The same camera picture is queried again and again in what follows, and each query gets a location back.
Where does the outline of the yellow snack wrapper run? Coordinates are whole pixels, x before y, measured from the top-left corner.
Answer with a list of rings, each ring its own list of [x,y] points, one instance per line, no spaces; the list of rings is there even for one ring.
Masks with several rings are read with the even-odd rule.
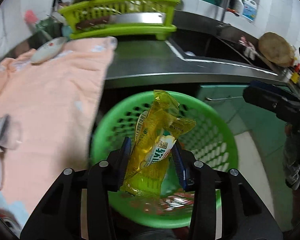
[[[196,121],[179,118],[178,114],[179,102],[168,92],[155,90],[153,103],[136,132],[124,191],[133,196],[160,196],[172,147],[196,126]]]

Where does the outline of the green waste basket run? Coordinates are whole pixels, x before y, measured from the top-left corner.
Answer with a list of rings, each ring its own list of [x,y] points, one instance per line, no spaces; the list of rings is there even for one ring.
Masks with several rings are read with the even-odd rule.
[[[193,192],[179,184],[171,151],[180,145],[196,160],[211,168],[227,171],[238,166],[234,135],[219,114],[209,105],[186,94],[172,92],[179,103],[178,115],[196,125],[178,139],[165,132],[143,163],[145,174],[137,174],[129,184],[109,193],[109,204],[126,218],[153,228],[188,226],[194,203]],[[142,122],[155,96],[153,92],[135,94],[115,105],[98,124],[91,141],[92,164],[106,159],[128,137],[136,141]]]

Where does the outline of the clear plastic cup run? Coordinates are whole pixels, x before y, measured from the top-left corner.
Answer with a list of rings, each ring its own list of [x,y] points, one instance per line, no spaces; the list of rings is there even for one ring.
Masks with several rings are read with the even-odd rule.
[[[7,120],[0,138],[0,146],[8,150],[16,150],[22,143],[23,132],[18,121]]]

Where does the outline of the steel sink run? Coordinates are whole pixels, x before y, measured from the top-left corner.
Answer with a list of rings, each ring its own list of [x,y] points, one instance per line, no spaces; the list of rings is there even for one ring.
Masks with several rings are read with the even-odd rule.
[[[211,34],[178,29],[166,43],[177,57],[187,62],[220,63],[277,76],[258,56],[253,60],[245,56],[242,45]]]

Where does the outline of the peach towel with blue print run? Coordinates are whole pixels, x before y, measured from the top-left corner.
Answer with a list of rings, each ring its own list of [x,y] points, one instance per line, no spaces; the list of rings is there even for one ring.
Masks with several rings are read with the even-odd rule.
[[[53,59],[30,61],[34,50],[0,62],[0,118],[8,114],[20,140],[4,155],[0,212],[25,225],[65,168],[84,170],[93,122],[117,39],[66,43]]]

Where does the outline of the detergent bottle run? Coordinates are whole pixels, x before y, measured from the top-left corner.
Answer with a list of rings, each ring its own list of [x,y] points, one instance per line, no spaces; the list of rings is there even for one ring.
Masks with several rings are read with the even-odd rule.
[[[253,0],[243,0],[243,5],[242,16],[250,22],[254,22],[257,15],[257,3]]]

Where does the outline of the white ceramic plate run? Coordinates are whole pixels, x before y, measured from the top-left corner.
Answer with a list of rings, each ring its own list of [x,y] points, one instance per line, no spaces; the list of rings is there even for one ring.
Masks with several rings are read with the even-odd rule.
[[[47,60],[52,59],[60,53],[67,40],[68,39],[66,37],[58,37],[46,42],[45,44],[40,46],[31,56],[30,62],[32,64],[41,64]]]

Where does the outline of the lime green dish rack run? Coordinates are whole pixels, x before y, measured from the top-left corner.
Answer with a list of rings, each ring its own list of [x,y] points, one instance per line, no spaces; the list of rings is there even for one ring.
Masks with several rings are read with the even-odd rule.
[[[89,37],[154,35],[164,41],[176,31],[174,10],[180,0],[90,0],[59,10],[72,40]]]

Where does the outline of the pink bottle brush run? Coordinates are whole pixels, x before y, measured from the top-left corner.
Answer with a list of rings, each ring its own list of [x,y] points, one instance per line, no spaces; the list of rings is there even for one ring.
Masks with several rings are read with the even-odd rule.
[[[24,20],[26,24],[34,24],[36,25],[39,21],[38,17],[32,10],[27,10],[24,14]]]

